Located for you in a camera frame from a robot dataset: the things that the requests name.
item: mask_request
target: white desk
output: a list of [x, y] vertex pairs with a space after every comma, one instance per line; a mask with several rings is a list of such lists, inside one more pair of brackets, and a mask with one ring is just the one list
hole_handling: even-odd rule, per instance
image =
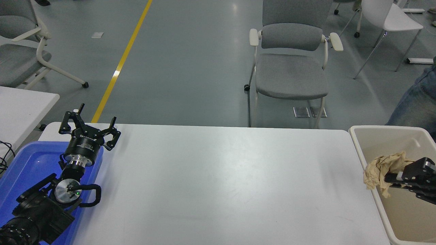
[[[40, 140], [69, 141], [58, 128]], [[345, 131], [117, 128], [74, 245], [389, 245]]]
[[[0, 86], [0, 140], [16, 150], [58, 99], [58, 94]], [[0, 157], [6, 152], [0, 144]]]

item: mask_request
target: white power strip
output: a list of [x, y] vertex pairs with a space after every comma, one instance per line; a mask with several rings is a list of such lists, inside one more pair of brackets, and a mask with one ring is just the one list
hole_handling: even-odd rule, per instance
[[402, 9], [404, 13], [418, 13], [422, 14], [425, 12], [424, 9]]
[[409, 63], [409, 64], [432, 65], [433, 64], [433, 59], [407, 58], [407, 63]]

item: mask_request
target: chair caster wheel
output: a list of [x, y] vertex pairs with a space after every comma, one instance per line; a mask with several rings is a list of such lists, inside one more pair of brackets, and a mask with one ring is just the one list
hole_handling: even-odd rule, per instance
[[39, 126], [39, 130], [44, 131], [45, 127], [47, 127], [47, 125], [41, 124], [41, 126]]

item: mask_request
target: crumpled paper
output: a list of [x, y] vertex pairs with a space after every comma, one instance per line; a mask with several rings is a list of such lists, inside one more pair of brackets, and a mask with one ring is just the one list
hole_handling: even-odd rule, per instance
[[380, 186], [383, 197], [390, 197], [388, 189], [392, 183], [385, 182], [385, 175], [388, 172], [397, 174], [403, 171], [405, 166], [413, 162], [413, 160], [406, 158], [404, 151], [389, 156], [377, 157], [366, 166], [363, 183], [366, 184], [366, 188], [369, 190]]

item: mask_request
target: yellow floor line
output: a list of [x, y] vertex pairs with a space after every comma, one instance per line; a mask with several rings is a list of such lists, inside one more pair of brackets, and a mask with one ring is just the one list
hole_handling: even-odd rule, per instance
[[138, 32], [141, 28], [141, 25], [144, 21], [145, 16], [147, 15], [148, 9], [150, 8], [151, 2], [153, 0], [148, 0], [147, 5], [145, 6], [144, 11], [142, 12], [141, 18], [138, 21], [138, 24], [136, 24], [135, 30], [133, 31], [132, 37], [130, 38], [129, 43], [127, 44], [126, 49], [124, 50], [123, 56], [121, 57], [118, 66], [116, 67], [115, 72], [113, 73], [112, 79], [110, 79], [110, 83], [105, 91], [105, 94], [103, 95], [102, 100], [100, 101], [100, 104], [97, 108], [97, 110], [94, 113], [94, 116], [91, 120], [92, 123], [98, 122], [100, 116], [102, 115], [103, 109], [106, 106], [106, 102], [109, 99], [109, 96], [112, 92], [113, 86], [116, 83], [116, 80], [118, 79], [118, 75], [121, 72], [121, 69], [123, 68], [124, 63], [126, 62], [127, 56], [129, 56], [130, 49], [133, 46], [133, 43], [135, 42], [136, 36], [138, 35]]

